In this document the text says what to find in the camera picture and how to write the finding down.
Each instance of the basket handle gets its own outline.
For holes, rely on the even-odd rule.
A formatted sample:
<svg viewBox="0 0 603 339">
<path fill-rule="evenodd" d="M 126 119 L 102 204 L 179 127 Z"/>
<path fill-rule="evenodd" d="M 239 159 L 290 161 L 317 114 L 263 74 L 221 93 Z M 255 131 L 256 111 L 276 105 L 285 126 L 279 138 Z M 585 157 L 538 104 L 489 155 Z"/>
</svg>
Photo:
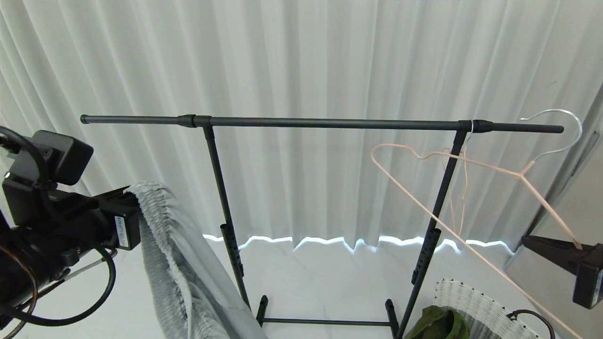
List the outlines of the basket handle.
<svg viewBox="0 0 603 339">
<path fill-rule="evenodd" d="M 522 313 L 531 314 L 540 319 L 543 323 L 545 323 L 546 327 L 549 328 L 549 334 L 551 335 L 551 339 L 555 339 L 555 331 L 553 330 L 553 326 L 551 326 L 551 323 L 549 323 L 546 318 L 544 318 L 537 312 L 531 311 L 529 309 L 518 309 L 517 311 L 507 314 L 507 317 L 511 320 L 517 320 L 517 316 Z"/>
</svg>

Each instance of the white woven basket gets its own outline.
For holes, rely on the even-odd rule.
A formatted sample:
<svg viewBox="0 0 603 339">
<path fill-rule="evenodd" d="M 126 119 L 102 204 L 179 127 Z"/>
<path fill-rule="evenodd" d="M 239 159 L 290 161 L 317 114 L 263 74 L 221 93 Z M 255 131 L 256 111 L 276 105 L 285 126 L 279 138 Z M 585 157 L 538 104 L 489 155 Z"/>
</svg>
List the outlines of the white woven basket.
<svg viewBox="0 0 603 339">
<path fill-rule="evenodd" d="M 434 305 L 458 311 L 471 329 L 471 339 L 542 339 L 520 320 L 511 320 L 513 310 L 484 293 L 453 279 L 436 283 Z"/>
</svg>

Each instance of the light under curtain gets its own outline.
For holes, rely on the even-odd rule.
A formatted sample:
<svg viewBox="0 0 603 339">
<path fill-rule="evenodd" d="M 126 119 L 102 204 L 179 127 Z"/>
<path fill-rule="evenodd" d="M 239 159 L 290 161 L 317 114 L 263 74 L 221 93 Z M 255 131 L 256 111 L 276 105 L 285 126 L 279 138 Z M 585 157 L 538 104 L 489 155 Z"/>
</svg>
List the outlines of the light under curtain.
<svg viewBox="0 0 603 339">
<path fill-rule="evenodd" d="M 183 114 L 517 122 L 549 108 L 587 114 L 603 83 L 603 2 L 2 0 L 0 123 L 75 136 L 95 155 L 75 190 L 160 180 L 203 225 L 224 222 L 201 130 L 82 125 L 90 115 Z M 473 135 L 468 156 L 519 170 L 563 135 Z M 429 217 L 369 156 L 382 142 L 427 153 L 452 132 L 216 128 L 238 241 L 251 236 L 422 236 Z M 427 206 L 439 159 L 378 158 Z M 565 154 L 528 178 L 545 194 Z M 0 157 L 0 170 L 8 168 Z M 469 165 L 464 238 L 513 246 L 538 202 Z M 464 176 L 450 195 L 457 216 Z M 5 201 L 1 201 L 5 210 Z M 448 205 L 444 222 L 452 224 Z"/>
</svg>

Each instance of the white curtain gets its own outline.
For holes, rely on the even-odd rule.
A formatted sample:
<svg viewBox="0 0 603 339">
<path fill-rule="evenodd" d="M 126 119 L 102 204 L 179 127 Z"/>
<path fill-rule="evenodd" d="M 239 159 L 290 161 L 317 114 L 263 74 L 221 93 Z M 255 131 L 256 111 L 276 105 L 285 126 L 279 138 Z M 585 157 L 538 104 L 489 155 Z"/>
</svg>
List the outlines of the white curtain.
<svg viewBox="0 0 603 339">
<path fill-rule="evenodd" d="M 81 125 L 89 115 L 182 114 L 517 122 L 543 109 L 583 118 L 603 83 L 603 3 L 591 1 L 2 0 L 1 119 L 30 135 L 75 136 L 95 155 L 84 194 L 143 180 L 173 189 L 204 233 L 224 221 L 201 130 Z M 474 135 L 469 156 L 512 170 L 562 135 Z M 420 153 L 453 132 L 216 128 L 239 242 L 252 235 L 424 234 L 428 217 L 371 163 L 381 142 Z M 543 194 L 565 154 L 529 178 Z M 427 206 L 440 159 L 378 158 Z M 9 162 L 2 157 L 2 170 Z M 462 167 L 457 174 L 462 174 Z M 515 244 L 538 203 L 522 186 L 468 167 L 465 238 Z M 459 216 L 462 176 L 453 184 Z M 449 208 L 444 211 L 450 222 Z"/>
</svg>

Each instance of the white floor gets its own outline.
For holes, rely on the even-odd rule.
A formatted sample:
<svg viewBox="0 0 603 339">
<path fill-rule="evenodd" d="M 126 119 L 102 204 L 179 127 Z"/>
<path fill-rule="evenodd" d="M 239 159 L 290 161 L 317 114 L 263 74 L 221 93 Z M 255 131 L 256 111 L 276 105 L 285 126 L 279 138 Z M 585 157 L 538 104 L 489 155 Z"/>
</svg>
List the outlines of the white floor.
<svg viewBox="0 0 603 339">
<path fill-rule="evenodd" d="M 223 243 L 210 243 L 230 271 Z M 253 241 L 241 251 L 241 256 L 254 313 L 261 296 L 266 294 L 270 299 L 267 317 L 387 321 L 387 299 L 392 299 L 398 319 L 402 319 L 419 249 L 419 244 L 398 246 L 382 242 L 376 250 L 358 245 L 352 254 L 341 243 L 307 242 L 293 251 L 290 242 Z M 479 248 L 479 251 L 498 266 L 510 257 L 503 246 Z M 120 252 L 116 264 L 115 289 L 105 305 L 92 316 L 62 328 L 26 325 L 17 338 L 162 339 L 140 247 L 132 252 Z M 39 302 L 36 314 L 61 318 L 86 309 L 102 293 L 107 277 L 105 271 L 105 267 L 99 266 L 65 284 Z M 462 280 L 509 309 L 533 309 L 518 291 L 468 250 L 457 253 L 451 246 L 443 245 L 432 261 L 411 325 L 420 316 L 421 309 L 432 303 L 435 282 L 443 277 Z M 527 316 L 522 320 L 538 333 L 547 333 L 538 321 L 533 322 Z M 270 339 L 391 338 L 388 328 L 379 327 L 268 323 L 264 329 Z"/>
</svg>

